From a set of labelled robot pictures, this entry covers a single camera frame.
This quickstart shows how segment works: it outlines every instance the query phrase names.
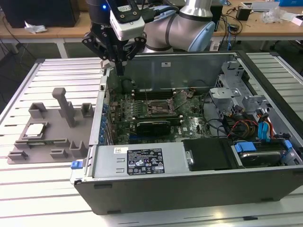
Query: white tissue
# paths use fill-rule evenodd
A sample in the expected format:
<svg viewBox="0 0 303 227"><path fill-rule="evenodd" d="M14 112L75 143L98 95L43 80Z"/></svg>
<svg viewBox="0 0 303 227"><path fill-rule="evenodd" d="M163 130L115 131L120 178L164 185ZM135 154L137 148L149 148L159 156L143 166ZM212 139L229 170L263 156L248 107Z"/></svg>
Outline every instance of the white tissue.
<svg viewBox="0 0 303 227"><path fill-rule="evenodd" d="M36 33L39 33L39 32L46 32L47 29L45 28L44 25L30 25L28 24L26 21L25 22L25 27L24 29L29 31L30 33L33 33L33 34L36 34Z"/></svg>

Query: white sticker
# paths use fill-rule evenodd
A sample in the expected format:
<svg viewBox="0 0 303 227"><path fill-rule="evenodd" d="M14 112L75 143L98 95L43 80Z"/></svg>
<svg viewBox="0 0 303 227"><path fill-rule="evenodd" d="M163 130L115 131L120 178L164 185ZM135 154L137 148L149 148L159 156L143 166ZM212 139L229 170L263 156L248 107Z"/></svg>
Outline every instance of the white sticker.
<svg viewBox="0 0 303 227"><path fill-rule="evenodd" d="M126 154L128 147L114 148L114 154Z"/></svg>
<svg viewBox="0 0 303 227"><path fill-rule="evenodd" d="M161 62L161 67L170 67L171 63L170 62Z"/></svg>
<svg viewBox="0 0 303 227"><path fill-rule="evenodd" d="M120 12L130 11L131 9L132 9L132 8L130 7L130 5L118 7L118 10L119 10Z"/></svg>

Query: small electronic device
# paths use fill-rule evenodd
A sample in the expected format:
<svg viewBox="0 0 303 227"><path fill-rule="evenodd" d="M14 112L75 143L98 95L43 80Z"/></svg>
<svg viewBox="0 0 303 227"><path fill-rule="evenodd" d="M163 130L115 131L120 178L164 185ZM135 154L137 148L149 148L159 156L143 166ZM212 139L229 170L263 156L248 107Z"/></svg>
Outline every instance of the small electronic device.
<svg viewBox="0 0 303 227"><path fill-rule="evenodd" d="M278 1L254 1L254 2L241 2L247 8L252 9L255 12L265 12L279 6Z"/></svg>
<svg viewBox="0 0 303 227"><path fill-rule="evenodd" d="M236 18L238 20L246 21L248 20L250 13L251 13L251 9L239 7L238 12L236 14Z"/></svg>

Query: blue latch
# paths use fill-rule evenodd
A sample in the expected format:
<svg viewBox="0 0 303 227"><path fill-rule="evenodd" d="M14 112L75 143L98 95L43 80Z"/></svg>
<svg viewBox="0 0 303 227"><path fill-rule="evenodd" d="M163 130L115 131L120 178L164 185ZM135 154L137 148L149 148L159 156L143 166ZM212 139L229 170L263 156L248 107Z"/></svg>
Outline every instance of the blue latch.
<svg viewBox="0 0 303 227"><path fill-rule="evenodd" d="M264 122L260 122L258 126L258 137L261 140L266 140L267 142L270 142L270 139L267 137L268 129L269 129L268 124Z"/></svg>
<svg viewBox="0 0 303 227"><path fill-rule="evenodd" d="M288 150L293 147L292 143L289 140L285 140L284 144Z"/></svg>
<svg viewBox="0 0 303 227"><path fill-rule="evenodd" d="M235 145L236 151L238 153L240 152L250 152L250 151L256 151L255 145L253 142L239 142Z"/></svg>
<svg viewBox="0 0 303 227"><path fill-rule="evenodd" d="M71 169L82 169L83 168L83 161L73 161L71 163Z"/></svg>

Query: black plastic cover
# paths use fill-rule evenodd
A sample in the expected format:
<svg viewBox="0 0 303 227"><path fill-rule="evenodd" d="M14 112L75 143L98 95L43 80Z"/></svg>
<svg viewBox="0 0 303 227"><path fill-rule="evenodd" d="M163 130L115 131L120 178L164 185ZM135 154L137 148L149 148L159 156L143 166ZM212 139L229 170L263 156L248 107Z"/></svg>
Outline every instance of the black plastic cover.
<svg viewBox="0 0 303 227"><path fill-rule="evenodd" d="M231 145L227 138L200 138L184 140L185 151L191 152L194 163L190 171L237 169Z"/></svg>

